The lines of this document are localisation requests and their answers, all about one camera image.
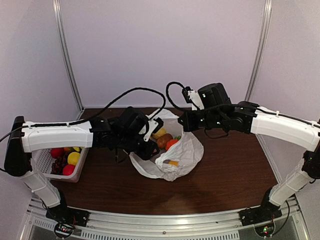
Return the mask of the white plastic bag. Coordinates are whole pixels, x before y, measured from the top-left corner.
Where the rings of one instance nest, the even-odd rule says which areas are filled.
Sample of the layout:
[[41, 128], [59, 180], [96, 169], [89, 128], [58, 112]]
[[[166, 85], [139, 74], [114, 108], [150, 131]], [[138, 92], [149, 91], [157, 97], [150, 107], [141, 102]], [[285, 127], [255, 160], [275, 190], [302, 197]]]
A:
[[[143, 160], [133, 152], [129, 154], [129, 158], [142, 176], [172, 182], [194, 169], [203, 158], [204, 146], [193, 133], [184, 132], [183, 126], [178, 123], [179, 117], [170, 110], [162, 109], [157, 117], [163, 120], [163, 128], [168, 134], [173, 137], [181, 136], [181, 139], [168, 151], [161, 150], [149, 160]], [[169, 161], [176, 161], [179, 164], [170, 165]]]

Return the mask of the yellow banana bunch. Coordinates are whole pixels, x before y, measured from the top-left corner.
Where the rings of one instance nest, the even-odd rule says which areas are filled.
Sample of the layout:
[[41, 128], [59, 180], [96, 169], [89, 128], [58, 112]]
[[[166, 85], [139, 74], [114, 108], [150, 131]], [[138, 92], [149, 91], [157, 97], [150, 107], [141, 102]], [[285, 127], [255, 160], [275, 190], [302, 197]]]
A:
[[72, 150], [78, 153], [81, 153], [82, 149], [83, 149], [82, 147], [76, 147], [76, 146], [72, 147]]

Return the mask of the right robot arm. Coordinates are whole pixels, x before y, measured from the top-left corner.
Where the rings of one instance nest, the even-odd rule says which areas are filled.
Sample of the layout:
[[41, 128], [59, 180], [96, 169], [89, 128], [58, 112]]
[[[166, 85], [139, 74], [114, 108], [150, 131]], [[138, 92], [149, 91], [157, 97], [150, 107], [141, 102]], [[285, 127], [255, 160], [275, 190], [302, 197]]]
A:
[[222, 83], [212, 83], [192, 90], [182, 88], [185, 101], [191, 104], [178, 122], [185, 132], [221, 129], [273, 137], [305, 149], [298, 165], [284, 180], [268, 189], [260, 206], [239, 212], [242, 225], [270, 221], [280, 217], [280, 207], [305, 185], [320, 178], [320, 125], [272, 111], [259, 104], [241, 101], [233, 104]]

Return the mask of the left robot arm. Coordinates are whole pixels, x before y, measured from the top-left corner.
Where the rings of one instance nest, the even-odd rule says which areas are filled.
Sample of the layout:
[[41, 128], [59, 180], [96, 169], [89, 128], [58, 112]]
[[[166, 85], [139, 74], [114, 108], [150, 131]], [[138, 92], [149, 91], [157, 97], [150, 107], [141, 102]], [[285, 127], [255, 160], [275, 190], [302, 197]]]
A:
[[15, 118], [8, 138], [4, 171], [19, 177], [37, 195], [47, 213], [57, 222], [77, 218], [67, 206], [64, 194], [32, 165], [32, 152], [64, 147], [122, 149], [149, 160], [160, 149], [151, 135], [162, 128], [160, 118], [146, 116], [139, 109], [127, 107], [118, 117], [94, 116], [74, 122], [34, 123], [23, 116]]

